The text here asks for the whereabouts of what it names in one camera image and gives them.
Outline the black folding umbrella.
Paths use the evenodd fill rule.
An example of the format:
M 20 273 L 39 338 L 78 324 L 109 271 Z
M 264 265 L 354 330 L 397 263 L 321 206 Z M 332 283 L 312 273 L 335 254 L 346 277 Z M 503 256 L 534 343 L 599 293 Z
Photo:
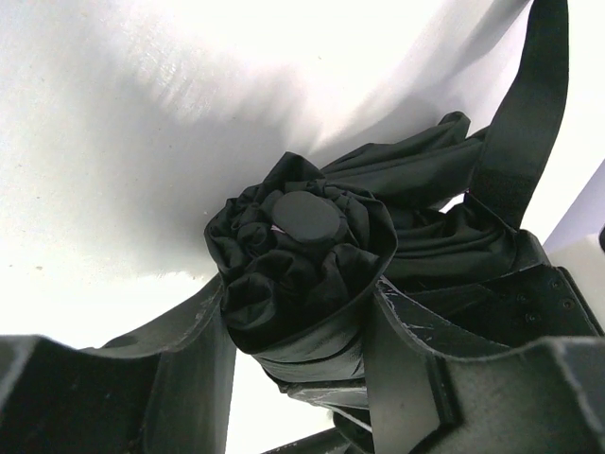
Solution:
M 491 124 L 466 114 L 316 167 L 282 156 L 207 223 L 233 342 L 277 383 L 359 379 L 366 304 L 387 278 L 414 291 L 509 271 L 558 136 L 568 5 L 531 5 L 516 77 Z

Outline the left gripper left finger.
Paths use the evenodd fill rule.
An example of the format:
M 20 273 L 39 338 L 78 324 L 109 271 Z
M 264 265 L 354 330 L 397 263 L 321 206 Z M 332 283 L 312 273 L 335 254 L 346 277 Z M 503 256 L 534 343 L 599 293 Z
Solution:
M 221 453 L 235 349 L 222 286 L 100 348 L 38 335 L 1 339 L 5 453 Z

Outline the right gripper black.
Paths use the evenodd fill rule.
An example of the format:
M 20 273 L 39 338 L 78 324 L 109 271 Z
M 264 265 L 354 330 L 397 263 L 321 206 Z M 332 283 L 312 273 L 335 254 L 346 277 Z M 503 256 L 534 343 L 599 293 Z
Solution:
M 542 337 L 601 337 L 596 316 L 571 275 L 551 264 L 538 239 L 523 231 L 512 270 L 481 286 L 472 306 L 472 331 L 508 347 Z

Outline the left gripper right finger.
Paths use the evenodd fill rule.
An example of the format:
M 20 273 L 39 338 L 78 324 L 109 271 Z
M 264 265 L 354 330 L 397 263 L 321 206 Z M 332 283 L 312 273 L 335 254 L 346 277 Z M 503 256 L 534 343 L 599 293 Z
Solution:
M 379 453 L 600 453 L 604 341 L 510 348 L 468 332 L 381 279 L 364 362 Z

